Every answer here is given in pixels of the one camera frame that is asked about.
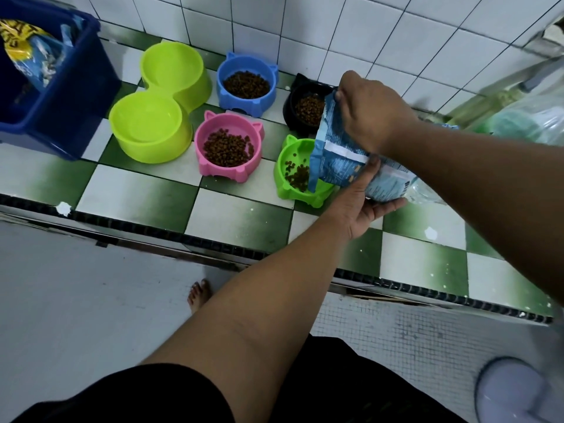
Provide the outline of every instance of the black bowl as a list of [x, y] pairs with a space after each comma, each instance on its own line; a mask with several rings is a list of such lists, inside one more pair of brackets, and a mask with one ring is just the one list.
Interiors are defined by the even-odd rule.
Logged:
[[333, 92], [335, 87], [328, 84], [310, 80], [303, 74], [298, 74], [292, 83], [290, 95], [286, 98], [284, 109], [284, 121], [291, 131], [296, 131], [298, 135], [307, 137], [317, 134], [319, 125], [312, 125], [301, 120], [296, 114], [296, 105], [300, 100], [308, 95], [317, 95], [321, 99]]

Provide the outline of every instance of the pink bowl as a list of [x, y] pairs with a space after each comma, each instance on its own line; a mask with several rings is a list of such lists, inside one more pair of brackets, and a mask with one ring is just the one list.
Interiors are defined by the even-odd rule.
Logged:
[[[205, 158], [204, 144], [209, 136], [219, 129], [228, 129], [230, 135], [249, 136], [250, 143], [254, 147], [254, 156], [247, 163], [235, 167], [217, 166]], [[261, 122], [250, 122], [237, 114], [216, 114], [211, 111], [204, 113], [204, 122], [196, 130], [194, 143], [196, 144], [196, 156], [200, 165], [200, 173], [203, 176], [220, 175], [244, 183], [249, 175], [257, 169], [262, 158], [262, 140], [264, 139], [264, 127]]]

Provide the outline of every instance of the blue bowl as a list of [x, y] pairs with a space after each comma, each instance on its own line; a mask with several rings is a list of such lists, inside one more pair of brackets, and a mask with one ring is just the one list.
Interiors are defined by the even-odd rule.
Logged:
[[[250, 71], [259, 74], [268, 84], [270, 92], [257, 99], [242, 99], [230, 94], [223, 87], [223, 82], [238, 71]], [[219, 106], [224, 110], [239, 109], [253, 117], [260, 117], [276, 99], [276, 85], [278, 84], [278, 65], [270, 65], [260, 58], [250, 55], [236, 55], [227, 53], [217, 70], [217, 95]]]

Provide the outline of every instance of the hand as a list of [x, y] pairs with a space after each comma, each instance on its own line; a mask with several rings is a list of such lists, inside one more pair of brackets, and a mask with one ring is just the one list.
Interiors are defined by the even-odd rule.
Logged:
[[345, 131], [370, 153], [387, 156], [390, 142], [419, 121], [393, 89], [354, 71], [343, 74], [335, 99]]
[[321, 218], [336, 221], [346, 228], [349, 239], [362, 236], [370, 227], [370, 223], [381, 216], [389, 214], [405, 206], [405, 198], [392, 200], [384, 204], [366, 199], [364, 191], [380, 169], [380, 159], [370, 158], [363, 171], [347, 188], [342, 189]]

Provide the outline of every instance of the tiled wall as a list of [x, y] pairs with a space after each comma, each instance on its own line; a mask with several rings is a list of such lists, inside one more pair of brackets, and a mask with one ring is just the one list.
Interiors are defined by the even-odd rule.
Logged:
[[328, 84], [353, 69], [441, 113], [535, 70], [545, 58], [523, 47], [564, 12], [564, 0], [62, 1], [166, 39], [260, 55]]

